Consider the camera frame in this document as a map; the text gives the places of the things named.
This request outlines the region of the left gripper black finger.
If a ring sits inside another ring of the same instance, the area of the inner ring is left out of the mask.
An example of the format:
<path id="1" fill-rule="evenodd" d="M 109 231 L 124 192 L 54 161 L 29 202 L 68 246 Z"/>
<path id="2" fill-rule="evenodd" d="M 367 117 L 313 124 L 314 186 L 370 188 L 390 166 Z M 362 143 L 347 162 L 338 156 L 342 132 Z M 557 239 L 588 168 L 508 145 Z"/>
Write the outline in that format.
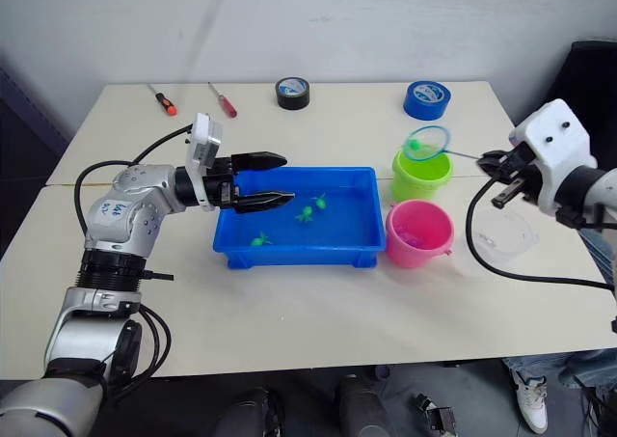
<path id="1" fill-rule="evenodd" d="M 239 214 L 269 210 L 289 203 L 295 198 L 294 193 L 265 191 L 251 195 L 239 196 L 234 203 L 234 210 Z"/>
<path id="2" fill-rule="evenodd" d="M 285 166 L 287 159 L 270 151 L 234 154 L 230 157 L 235 173 L 242 171 L 265 171 Z"/>

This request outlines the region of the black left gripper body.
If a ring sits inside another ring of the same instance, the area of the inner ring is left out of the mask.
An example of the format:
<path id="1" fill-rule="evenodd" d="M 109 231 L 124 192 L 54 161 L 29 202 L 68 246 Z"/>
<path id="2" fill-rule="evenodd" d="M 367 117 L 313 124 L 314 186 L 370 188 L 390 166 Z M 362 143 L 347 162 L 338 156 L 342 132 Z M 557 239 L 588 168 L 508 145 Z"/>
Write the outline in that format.
<path id="1" fill-rule="evenodd" d="M 238 173 L 236 155 L 220 157 L 206 169 L 202 178 L 208 202 L 220 209 L 235 208 L 238 205 L 238 188 L 235 175 Z"/>

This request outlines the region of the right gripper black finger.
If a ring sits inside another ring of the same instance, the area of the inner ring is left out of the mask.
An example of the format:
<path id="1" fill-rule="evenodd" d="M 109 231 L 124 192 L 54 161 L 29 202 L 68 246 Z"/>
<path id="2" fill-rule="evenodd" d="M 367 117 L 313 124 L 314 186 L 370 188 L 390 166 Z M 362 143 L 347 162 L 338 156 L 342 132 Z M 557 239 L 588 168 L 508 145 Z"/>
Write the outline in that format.
<path id="1" fill-rule="evenodd" d="M 503 209 L 505 206 L 515 199 L 519 194 L 524 194 L 526 191 L 525 180 L 513 180 L 507 185 L 497 196 L 491 199 L 491 203 L 498 209 Z"/>
<path id="2" fill-rule="evenodd" d="M 488 177 L 495 180 L 509 180 L 508 151 L 490 150 L 484 152 L 477 160 L 477 167 Z"/>

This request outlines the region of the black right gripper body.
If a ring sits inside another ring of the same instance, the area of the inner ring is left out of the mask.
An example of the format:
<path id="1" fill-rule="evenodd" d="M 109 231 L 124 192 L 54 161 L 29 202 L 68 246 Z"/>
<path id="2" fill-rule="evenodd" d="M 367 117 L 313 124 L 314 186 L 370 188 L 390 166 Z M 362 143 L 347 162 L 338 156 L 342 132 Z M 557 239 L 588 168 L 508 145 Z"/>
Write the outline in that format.
<path id="1" fill-rule="evenodd" d="M 535 159 L 536 155 L 528 144 L 518 144 L 508 154 L 510 183 L 513 180 L 526 181 L 526 191 L 522 195 L 527 202 L 537 202 L 541 190 L 541 173 L 534 165 Z"/>

